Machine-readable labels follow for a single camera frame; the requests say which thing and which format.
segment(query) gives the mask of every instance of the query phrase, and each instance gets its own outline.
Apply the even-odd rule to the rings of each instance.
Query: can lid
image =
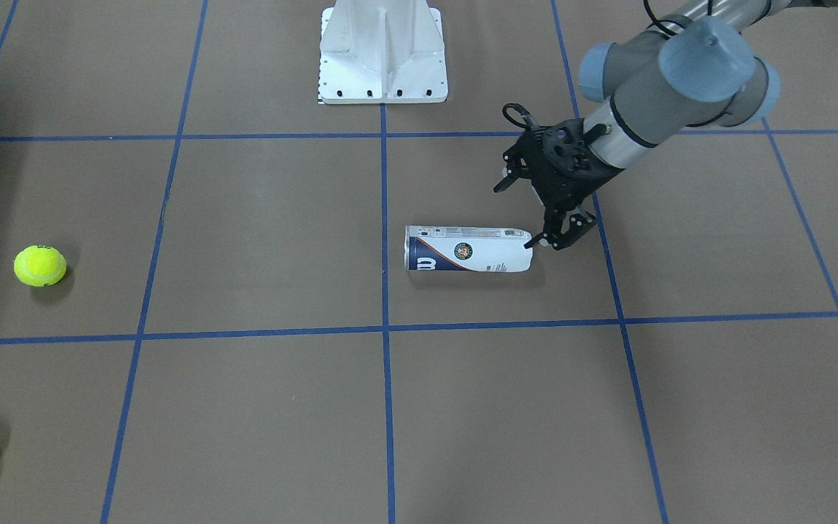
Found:
[[[406,238],[403,239],[403,268],[410,268],[410,227],[406,226]]]

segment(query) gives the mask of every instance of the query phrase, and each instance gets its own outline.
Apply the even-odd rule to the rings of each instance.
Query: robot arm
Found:
[[[602,103],[590,116],[545,127],[519,104],[506,104],[503,115],[525,131],[503,153],[503,180],[493,191],[530,180],[546,209],[542,232],[526,247],[572,245],[596,223],[583,200],[685,126],[732,127],[767,115],[781,77],[739,32],[785,7],[818,4],[838,7],[838,1],[692,0],[661,20],[648,9],[653,24],[635,39],[598,44],[582,60],[578,86]]]

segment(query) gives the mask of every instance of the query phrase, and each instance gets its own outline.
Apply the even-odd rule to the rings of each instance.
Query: tennis ball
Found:
[[[34,287],[55,285],[66,272],[66,259],[49,245],[27,247],[15,258],[15,276]]]

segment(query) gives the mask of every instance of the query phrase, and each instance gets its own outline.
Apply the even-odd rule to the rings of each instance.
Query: white can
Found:
[[[517,272],[529,269],[532,239],[510,228],[406,226],[403,264],[415,271]]]

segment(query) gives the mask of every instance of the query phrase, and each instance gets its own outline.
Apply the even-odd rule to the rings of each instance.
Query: black cable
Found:
[[[513,119],[512,116],[509,116],[509,113],[506,110],[512,109],[519,113],[519,116],[522,116],[523,122],[519,122],[519,120]],[[525,130],[531,130],[532,128],[538,127],[538,124],[535,123],[535,120],[532,119],[532,115],[529,114],[529,111],[526,111],[525,107],[520,106],[518,103],[508,103],[503,106],[503,118],[508,120],[510,124],[518,128],[522,128]]]
[[[671,29],[665,27],[665,25],[661,23],[661,20],[655,16],[655,13],[652,13],[652,7],[649,6],[649,0],[642,0],[642,6],[645,7],[645,14],[648,14],[649,20],[652,21],[652,25],[658,27],[662,33],[668,34],[668,36],[675,36],[675,34],[677,34]]]

